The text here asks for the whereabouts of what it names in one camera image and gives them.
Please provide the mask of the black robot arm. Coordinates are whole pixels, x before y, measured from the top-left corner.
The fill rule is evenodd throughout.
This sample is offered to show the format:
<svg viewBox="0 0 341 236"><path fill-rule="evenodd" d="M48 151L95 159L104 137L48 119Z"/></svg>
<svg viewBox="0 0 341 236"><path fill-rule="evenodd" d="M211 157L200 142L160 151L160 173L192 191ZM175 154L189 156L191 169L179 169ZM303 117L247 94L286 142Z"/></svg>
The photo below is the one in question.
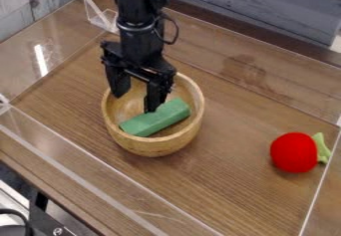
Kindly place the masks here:
<svg viewBox="0 0 341 236"><path fill-rule="evenodd" d="M121 97L131 78L147 85L144 112L153 112L171 92L175 67L163 57L177 38L177 24L163 12L168 0L115 0L120 42L104 41L101 63L112 95Z"/></svg>

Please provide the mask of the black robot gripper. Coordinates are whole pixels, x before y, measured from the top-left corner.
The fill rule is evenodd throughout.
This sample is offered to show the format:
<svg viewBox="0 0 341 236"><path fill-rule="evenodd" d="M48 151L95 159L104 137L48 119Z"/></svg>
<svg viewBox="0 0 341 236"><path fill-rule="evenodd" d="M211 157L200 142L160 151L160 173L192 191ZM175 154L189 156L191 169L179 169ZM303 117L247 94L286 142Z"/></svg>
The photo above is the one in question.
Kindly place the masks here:
<svg viewBox="0 0 341 236"><path fill-rule="evenodd" d="M116 98L121 97L131 88L131 77L148 82L144 112L152 113L171 92L175 67L164 59L163 49L175 39L164 39L163 22L147 25L119 22L117 28L120 41L101 43L101 61L111 92Z"/></svg>

